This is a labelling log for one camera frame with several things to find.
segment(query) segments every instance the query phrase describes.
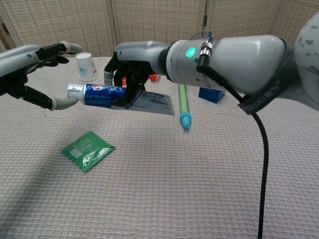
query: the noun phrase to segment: blue block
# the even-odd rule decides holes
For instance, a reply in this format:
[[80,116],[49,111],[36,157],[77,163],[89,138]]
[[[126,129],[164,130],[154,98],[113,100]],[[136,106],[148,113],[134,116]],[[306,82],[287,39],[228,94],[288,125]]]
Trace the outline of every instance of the blue block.
[[211,101],[213,103],[218,103],[220,99],[223,98],[224,95],[225,95],[224,91],[200,88],[198,97]]

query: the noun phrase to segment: white cap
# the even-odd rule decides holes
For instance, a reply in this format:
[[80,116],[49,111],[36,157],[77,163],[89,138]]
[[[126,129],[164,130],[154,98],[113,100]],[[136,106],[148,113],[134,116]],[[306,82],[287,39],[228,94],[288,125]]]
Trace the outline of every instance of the white cap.
[[68,98],[77,98],[84,103],[84,86],[81,84],[69,84],[68,85]]

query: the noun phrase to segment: toothpaste label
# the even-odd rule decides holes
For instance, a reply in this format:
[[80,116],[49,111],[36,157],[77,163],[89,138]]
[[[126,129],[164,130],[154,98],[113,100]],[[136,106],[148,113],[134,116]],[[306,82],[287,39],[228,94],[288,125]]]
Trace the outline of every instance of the toothpaste label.
[[142,111],[174,116],[170,96],[140,91],[132,104],[126,108],[112,106],[112,101],[120,99],[126,88],[86,84],[84,104],[117,110]]

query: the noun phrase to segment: green led light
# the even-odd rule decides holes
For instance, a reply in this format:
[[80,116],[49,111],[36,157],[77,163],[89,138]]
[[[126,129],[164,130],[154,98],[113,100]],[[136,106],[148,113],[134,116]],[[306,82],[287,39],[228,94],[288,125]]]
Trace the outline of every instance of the green led light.
[[187,51],[186,51],[186,56],[187,57],[192,57],[193,55],[195,55],[196,53],[196,48],[195,47],[190,47]]

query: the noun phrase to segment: green pen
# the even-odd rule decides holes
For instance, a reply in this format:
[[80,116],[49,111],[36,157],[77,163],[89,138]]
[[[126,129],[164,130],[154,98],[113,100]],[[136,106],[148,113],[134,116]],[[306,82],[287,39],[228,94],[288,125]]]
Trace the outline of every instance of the green pen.
[[191,123],[191,114],[189,111],[187,87],[186,85],[178,85],[179,95],[179,120],[183,129],[189,129]]

